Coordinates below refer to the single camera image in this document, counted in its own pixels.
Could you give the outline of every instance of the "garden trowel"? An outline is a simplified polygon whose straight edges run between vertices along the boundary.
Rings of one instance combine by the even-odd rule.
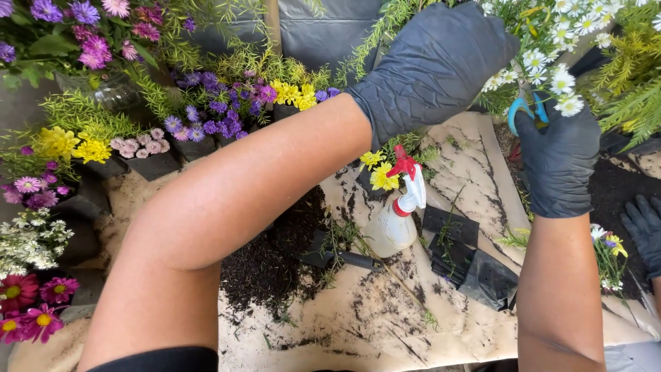
[[[305,253],[298,256],[298,258],[310,265],[326,267],[328,262],[335,257],[336,253],[332,250],[322,250],[322,244],[326,238],[327,232],[320,230],[315,231],[315,239],[312,245],[305,251]],[[345,250],[337,250],[337,258],[347,265],[353,265],[370,269],[372,271],[383,271],[383,261],[375,259],[370,256],[363,256],[362,254],[355,254]]]

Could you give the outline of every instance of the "black nitrile glove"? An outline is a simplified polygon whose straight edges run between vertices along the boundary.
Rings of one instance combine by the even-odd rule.
[[[650,198],[654,209],[642,195],[636,196],[638,208],[627,203],[627,213],[620,214],[622,224],[631,235],[642,262],[647,268],[647,279],[661,277],[661,201]]]
[[[516,55],[520,41],[470,1],[427,6],[401,29],[381,63],[347,88],[371,122],[372,149],[464,111]]]
[[[599,152],[602,134],[587,103],[576,115],[565,117],[553,107],[548,94],[544,101],[549,126],[540,133],[523,111],[514,117],[521,139],[521,159],[530,184],[530,210],[545,218],[568,218],[590,212],[588,180]]]

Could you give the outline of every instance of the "hand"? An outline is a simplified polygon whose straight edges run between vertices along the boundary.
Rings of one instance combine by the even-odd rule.
[[[537,92],[549,116],[545,134],[523,111],[514,117],[521,139],[521,159],[530,184],[530,210],[545,218],[568,218],[590,212],[588,180],[599,152],[601,129],[585,104],[576,115],[564,117],[557,104]]]
[[[372,126],[372,149],[464,111],[516,55],[520,41],[470,1],[427,6],[401,29],[381,63],[351,94]]]
[[[627,213],[620,214],[620,219],[647,267],[647,279],[652,280],[661,276],[661,201],[650,198],[656,210],[641,195],[636,196],[636,202],[638,208],[631,203],[625,205]]]

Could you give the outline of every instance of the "trowel handle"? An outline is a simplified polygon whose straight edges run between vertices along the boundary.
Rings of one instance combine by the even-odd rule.
[[[347,265],[363,267],[372,271],[383,271],[383,261],[380,259],[343,250],[337,251],[337,257],[341,258]]]

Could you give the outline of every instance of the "glass jar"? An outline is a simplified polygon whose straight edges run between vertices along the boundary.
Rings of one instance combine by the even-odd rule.
[[[56,72],[59,88],[64,92],[79,89],[109,111],[118,112],[142,104],[140,88],[123,72],[111,72],[92,89],[86,76],[66,76]]]

